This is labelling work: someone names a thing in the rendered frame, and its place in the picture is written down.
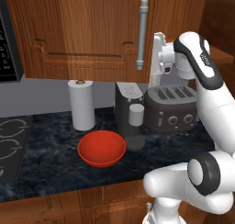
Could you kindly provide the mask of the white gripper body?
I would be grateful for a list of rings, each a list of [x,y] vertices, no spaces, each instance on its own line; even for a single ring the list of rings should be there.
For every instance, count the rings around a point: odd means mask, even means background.
[[[156,32],[153,36],[149,87],[160,85],[161,77],[164,74],[162,64],[162,47],[165,45],[165,35],[162,32]]]

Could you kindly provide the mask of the red bowl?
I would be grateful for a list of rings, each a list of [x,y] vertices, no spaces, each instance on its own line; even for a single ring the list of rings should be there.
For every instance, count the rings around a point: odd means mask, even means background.
[[[125,140],[116,132],[97,130],[83,136],[77,145],[77,152],[87,164],[105,168],[119,162],[127,149]]]

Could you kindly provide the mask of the wooden base cabinet door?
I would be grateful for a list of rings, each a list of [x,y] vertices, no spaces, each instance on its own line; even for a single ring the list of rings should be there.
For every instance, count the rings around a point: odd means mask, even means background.
[[[83,224],[78,192],[0,203],[0,224]]]
[[[153,203],[141,180],[79,191],[84,224],[141,224]]]

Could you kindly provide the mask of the dark grey toaster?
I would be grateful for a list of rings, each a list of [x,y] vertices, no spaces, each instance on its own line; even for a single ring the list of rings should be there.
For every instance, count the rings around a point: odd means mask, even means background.
[[[149,88],[144,108],[144,125],[156,133],[188,131],[198,121],[196,91],[186,85]]]

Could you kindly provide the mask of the dark grey coffee machine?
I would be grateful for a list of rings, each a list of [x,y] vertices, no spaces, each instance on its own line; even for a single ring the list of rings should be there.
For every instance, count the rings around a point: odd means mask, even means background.
[[[129,151],[139,151],[145,145],[145,139],[140,135],[140,126],[129,123],[130,113],[137,109],[143,112],[143,93],[136,83],[115,83],[114,112],[117,131],[127,143]]]

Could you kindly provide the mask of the white paper towel roll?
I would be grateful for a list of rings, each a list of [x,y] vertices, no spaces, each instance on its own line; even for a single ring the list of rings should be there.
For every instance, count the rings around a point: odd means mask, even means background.
[[[76,130],[87,131],[95,126],[93,83],[83,80],[68,82],[73,127]]]

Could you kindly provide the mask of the black microwave oven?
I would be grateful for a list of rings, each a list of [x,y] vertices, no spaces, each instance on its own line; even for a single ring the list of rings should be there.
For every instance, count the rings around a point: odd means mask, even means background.
[[[0,0],[0,83],[17,83],[24,74],[6,0]]]

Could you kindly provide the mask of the black hob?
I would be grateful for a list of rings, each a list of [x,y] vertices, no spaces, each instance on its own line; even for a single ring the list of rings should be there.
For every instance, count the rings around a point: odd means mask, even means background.
[[[32,116],[0,118],[0,184],[17,180],[31,123]]]

